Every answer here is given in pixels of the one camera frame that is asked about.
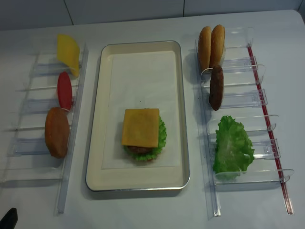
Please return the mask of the sesame bun top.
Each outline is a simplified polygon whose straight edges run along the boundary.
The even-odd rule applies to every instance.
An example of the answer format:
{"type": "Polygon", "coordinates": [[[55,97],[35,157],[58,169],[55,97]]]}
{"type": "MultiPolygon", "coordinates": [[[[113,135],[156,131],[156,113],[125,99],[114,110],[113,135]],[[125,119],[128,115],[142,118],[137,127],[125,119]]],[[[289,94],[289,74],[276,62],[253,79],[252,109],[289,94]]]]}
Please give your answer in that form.
{"type": "Polygon", "coordinates": [[[198,40],[198,58],[201,70],[209,68],[211,56],[211,27],[205,26],[200,32],[198,40]]]}

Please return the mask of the yellow cheese slice on burger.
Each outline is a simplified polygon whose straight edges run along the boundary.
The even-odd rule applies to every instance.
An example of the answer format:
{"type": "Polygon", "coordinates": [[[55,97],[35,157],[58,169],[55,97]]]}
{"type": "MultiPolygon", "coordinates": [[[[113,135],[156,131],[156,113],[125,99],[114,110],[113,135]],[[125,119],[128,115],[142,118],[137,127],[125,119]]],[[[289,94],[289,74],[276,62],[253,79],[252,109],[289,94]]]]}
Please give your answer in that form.
{"type": "Polygon", "coordinates": [[[126,109],[122,145],[155,148],[159,141],[159,109],[126,109]]]}

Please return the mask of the brown meat patty in burger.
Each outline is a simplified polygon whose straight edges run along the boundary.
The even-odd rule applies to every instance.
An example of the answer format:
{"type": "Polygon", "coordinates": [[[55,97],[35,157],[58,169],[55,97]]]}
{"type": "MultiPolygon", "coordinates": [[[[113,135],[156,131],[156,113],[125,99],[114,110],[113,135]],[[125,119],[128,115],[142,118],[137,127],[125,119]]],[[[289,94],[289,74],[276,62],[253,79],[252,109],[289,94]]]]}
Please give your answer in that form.
{"type": "Polygon", "coordinates": [[[127,146],[127,148],[136,154],[146,154],[151,151],[152,148],[150,147],[139,147],[139,146],[127,146]]]}

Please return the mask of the green lettuce under burger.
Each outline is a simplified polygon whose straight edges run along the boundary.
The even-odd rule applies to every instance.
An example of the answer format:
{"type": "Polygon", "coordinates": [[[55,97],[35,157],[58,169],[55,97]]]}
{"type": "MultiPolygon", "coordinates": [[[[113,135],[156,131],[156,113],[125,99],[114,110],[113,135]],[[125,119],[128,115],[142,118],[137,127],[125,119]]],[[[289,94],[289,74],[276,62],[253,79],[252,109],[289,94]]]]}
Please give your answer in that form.
{"type": "Polygon", "coordinates": [[[166,145],[167,130],[164,121],[159,117],[159,137],[158,137],[158,146],[151,147],[151,151],[146,154],[136,154],[132,153],[127,146],[124,146],[124,151],[130,155],[134,160],[139,162],[149,162],[155,160],[158,155],[162,152],[163,148],[166,145]]]}

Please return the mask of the dark brown meat patty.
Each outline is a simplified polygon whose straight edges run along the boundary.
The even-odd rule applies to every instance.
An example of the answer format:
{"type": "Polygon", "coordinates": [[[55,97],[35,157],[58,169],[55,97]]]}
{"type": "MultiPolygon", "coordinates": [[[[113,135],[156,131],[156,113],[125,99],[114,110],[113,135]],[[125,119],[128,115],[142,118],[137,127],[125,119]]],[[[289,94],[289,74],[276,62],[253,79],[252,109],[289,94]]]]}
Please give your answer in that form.
{"type": "Polygon", "coordinates": [[[224,94],[224,74],[220,65],[216,65],[212,69],[210,80],[209,103],[213,110],[217,111],[223,100],[224,94]]]}

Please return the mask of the green lettuce leaf in rack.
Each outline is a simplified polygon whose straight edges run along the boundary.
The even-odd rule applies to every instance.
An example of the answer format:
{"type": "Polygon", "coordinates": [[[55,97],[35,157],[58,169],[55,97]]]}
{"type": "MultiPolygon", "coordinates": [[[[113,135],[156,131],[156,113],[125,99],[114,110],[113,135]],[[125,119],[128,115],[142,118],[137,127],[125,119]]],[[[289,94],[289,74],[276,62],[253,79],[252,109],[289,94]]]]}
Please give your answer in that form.
{"type": "Polygon", "coordinates": [[[252,141],[242,123],[225,115],[218,123],[213,171],[219,180],[233,180],[254,160],[252,141]]]}

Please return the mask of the red tomato slice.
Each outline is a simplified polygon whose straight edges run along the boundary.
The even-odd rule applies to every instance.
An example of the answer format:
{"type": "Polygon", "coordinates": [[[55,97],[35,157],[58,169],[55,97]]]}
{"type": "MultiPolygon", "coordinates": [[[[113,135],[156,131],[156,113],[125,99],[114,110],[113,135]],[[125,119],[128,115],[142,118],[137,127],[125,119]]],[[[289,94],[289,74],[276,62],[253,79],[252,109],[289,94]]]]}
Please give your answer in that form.
{"type": "Polygon", "coordinates": [[[72,107],[72,86],[67,72],[61,72],[57,82],[57,94],[60,107],[70,110],[72,107]]]}

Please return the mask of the yellow cheese slice in rack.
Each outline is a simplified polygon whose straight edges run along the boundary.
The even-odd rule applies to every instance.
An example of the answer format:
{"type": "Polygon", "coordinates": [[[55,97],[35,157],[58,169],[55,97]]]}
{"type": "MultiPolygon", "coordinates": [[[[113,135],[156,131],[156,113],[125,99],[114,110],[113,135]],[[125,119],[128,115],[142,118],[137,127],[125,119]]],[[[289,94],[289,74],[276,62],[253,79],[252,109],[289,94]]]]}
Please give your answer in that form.
{"type": "Polygon", "coordinates": [[[67,65],[74,77],[79,77],[80,47],[70,36],[58,34],[57,36],[57,59],[67,65]]]}

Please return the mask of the cream metal tray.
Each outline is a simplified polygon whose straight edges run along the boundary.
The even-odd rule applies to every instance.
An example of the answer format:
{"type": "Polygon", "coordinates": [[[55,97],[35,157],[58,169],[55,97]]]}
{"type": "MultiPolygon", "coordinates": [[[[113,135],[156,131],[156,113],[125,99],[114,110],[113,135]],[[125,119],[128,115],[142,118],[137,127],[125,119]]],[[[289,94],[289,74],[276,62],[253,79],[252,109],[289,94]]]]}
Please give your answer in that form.
{"type": "Polygon", "coordinates": [[[103,48],[95,96],[86,184],[92,191],[124,190],[179,190],[190,179],[187,127],[183,93],[181,47],[176,41],[111,44],[103,48]],[[134,167],[103,169],[104,146],[108,120],[113,56],[143,52],[175,53],[179,120],[181,134],[181,161],[177,166],[134,167]]]}

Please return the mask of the white paper tray liner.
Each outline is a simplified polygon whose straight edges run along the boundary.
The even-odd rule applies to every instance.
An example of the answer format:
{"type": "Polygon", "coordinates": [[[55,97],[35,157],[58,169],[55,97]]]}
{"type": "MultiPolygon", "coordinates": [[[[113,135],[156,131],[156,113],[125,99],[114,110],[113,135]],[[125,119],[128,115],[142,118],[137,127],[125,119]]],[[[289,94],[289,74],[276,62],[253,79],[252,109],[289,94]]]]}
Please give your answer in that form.
{"type": "Polygon", "coordinates": [[[177,80],[173,51],[113,56],[103,169],[179,165],[182,150],[177,80]],[[149,163],[137,162],[121,145],[128,108],[158,108],[165,123],[166,145],[149,163]]]}

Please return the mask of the clear acrylic right rack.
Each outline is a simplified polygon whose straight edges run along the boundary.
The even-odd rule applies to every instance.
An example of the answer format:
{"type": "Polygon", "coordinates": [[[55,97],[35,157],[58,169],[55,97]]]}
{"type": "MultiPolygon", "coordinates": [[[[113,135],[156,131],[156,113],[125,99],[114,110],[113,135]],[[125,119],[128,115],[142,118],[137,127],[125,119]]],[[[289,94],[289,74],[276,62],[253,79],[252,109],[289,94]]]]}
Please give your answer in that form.
{"type": "Polygon", "coordinates": [[[210,218],[222,215],[220,194],[246,191],[252,193],[249,205],[253,206],[259,201],[257,192],[279,190],[279,201],[284,204],[286,213],[294,213],[287,189],[294,170],[281,164],[282,153],[275,135],[279,116],[267,110],[270,98],[265,92],[265,65],[254,54],[253,33],[251,27],[225,31],[225,56],[222,60],[224,94],[218,110],[209,103],[212,69],[200,68],[197,41],[193,41],[190,49],[204,194],[210,218]],[[241,123],[252,142],[253,160],[246,170],[216,173],[213,169],[216,131],[223,116],[241,123]]]}

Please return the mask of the clear acrylic rack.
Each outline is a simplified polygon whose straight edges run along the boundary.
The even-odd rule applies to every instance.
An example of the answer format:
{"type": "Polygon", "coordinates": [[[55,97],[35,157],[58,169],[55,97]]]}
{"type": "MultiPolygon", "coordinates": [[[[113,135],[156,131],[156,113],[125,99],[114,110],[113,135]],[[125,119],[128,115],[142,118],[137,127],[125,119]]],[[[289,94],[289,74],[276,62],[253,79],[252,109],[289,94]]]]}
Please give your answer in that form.
{"type": "Polygon", "coordinates": [[[275,135],[279,116],[267,110],[270,98],[265,92],[265,65],[254,54],[253,33],[251,27],[225,31],[225,56],[222,60],[224,94],[218,110],[209,103],[212,69],[200,68],[197,41],[193,41],[190,49],[204,194],[210,218],[222,215],[220,194],[246,191],[252,193],[249,205],[253,206],[259,201],[257,192],[279,190],[279,201],[284,204],[286,213],[294,213],[287,189],[294,170],[281,164],[282,153],[275,135]],[[213,169],[216,131],[223,116],[241,123],[252,142],[253,160],[246,170],[216,173],[213,169]]]}
{"type": "Polygon", "coordinates": [[[29,43],[9,57],[0,73],[0,189],[51,186],[51,208],[57,215],[65,210],[89,55],[86,44],[80,49],[78,77],[57,60],[55,39],[29,43]],[[69,74],[72,105],[66,111],[68,153],[57,159],[45,144],[44,127],[48,111],[60,105],[57,82],[62,72],[69,74]]]}

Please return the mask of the brown bun bottom in rack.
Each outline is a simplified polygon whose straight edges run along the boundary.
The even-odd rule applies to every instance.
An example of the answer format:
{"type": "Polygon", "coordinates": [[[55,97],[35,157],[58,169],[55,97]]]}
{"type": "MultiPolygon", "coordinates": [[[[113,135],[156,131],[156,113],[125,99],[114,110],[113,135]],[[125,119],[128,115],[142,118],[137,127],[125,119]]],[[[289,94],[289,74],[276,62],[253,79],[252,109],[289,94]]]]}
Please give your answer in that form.
{"type": "Polygon", "coordinates": [[[67,154],[69,122],[64,110],[52,107],[46,116],[44,138],[52,157],[64,158],[67,154]]]}

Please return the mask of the tan bun half in rack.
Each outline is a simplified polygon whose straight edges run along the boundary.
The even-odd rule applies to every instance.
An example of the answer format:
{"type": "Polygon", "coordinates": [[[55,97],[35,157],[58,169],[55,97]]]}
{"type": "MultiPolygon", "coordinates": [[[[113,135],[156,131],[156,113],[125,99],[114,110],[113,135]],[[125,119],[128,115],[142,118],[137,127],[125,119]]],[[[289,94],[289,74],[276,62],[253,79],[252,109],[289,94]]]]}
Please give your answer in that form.
{"type": "Polygon", "coordinates": [[[211,34],[210,68],[220,65],[224,54],[225,28],[218,24],[211,34]]]}

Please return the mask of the clear acrylic left rack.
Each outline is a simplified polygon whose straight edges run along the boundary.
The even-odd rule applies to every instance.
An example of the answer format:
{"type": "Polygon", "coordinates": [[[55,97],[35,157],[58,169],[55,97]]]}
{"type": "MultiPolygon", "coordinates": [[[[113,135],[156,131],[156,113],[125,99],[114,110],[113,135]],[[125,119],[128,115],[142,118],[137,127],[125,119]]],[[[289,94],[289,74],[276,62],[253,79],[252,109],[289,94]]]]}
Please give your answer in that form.
{"type": "Polygon", "coordinates": [[[9,57],[0,73],[0,189],[51,186],[51,208],[57,215],[65,210],[89,55],[86,44],[80,49],[78,77],[57,60],[55,39],[29,43],[9,57]],[[69,74],[72,105],[66,111],[68,153],[57,159],[45,144],[44,127],[48,111],[60,105],[57,82],[62,72],[69,74]]]}

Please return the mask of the black object at corner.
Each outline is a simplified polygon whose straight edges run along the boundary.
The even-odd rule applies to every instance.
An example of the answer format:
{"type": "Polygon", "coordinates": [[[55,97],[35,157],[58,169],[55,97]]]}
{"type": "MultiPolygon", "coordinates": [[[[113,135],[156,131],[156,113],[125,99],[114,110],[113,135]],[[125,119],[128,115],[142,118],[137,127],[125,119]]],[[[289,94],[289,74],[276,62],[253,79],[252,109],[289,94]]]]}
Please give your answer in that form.
{"type": "Polygon", "coordinates": [[[11,208],[0,220],[0,229],[14,229],[18,222],[18,213],[16,208],[11,208]]]}

